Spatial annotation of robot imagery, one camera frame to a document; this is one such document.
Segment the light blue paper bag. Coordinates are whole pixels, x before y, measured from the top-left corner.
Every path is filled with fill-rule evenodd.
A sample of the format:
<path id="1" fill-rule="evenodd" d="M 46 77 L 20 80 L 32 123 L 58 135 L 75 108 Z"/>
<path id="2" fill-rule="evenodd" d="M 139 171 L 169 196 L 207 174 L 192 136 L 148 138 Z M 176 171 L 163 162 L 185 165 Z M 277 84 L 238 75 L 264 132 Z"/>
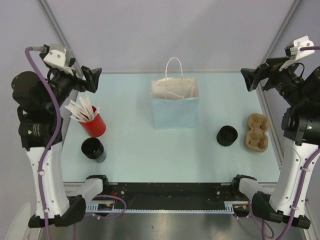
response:
<path id="1" fill-rule="evenodd" d="M 180 77 L 168 76 L 172 60 L 179 63 Z M 151 96 L 156 130 L 195 126 L 200 102 L 197 79 L 184 76 L 182 63 L 177 57 L 170 58 L 166 63 L 164 78 L 151 82 Z"/>

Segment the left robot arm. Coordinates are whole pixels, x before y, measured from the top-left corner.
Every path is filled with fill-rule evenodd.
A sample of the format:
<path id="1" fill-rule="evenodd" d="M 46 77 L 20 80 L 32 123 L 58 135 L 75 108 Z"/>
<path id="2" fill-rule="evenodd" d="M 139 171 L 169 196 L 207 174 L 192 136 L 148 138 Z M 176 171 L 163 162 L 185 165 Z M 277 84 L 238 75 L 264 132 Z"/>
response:
<path id="1" fill-rule="evenodd" d="M 36 210 L 28 221 L 29 228 L 76 224 L 83 220 L 87 205 L 95 197 L 105 200 L 111 193 L 106 175 L 88 176 L 70 196 L 64 189 L 60 107 L 72 90 L 95 93 L 102 72 L 101 68 L 81 69 L 85 79 L 51 67 L 44 79 L 24 71 L 11 82 L 12 97 L 18 103 L 18 134 L 31 164 L 36 192 Z"/>

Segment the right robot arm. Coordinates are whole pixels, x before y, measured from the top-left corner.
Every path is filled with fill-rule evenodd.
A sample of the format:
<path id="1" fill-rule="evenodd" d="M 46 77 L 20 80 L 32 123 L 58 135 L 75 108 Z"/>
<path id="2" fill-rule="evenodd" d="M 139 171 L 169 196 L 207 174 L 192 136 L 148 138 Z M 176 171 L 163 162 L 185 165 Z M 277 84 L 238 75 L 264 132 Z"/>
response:
<path id="1" fill-rule="evenodd" d="M 267 79 L 262 90 L 276 89 L 290 105 L 281 122 L 285 151 L 278 182 L 269 193 L 255 178 L 238 174 L 230 194 L 237 201 L 247 197 L 253 214 L 260 219 L 308 229 L 311 221 L 305 216 L 305 199 L 320 156 L 320 69 L 316 67 L 303 79 L 295 74 L 298 63 L 282 67 L 287 60 L 269 58 L 256 69 L 240 71 L 248 91 Z"/>

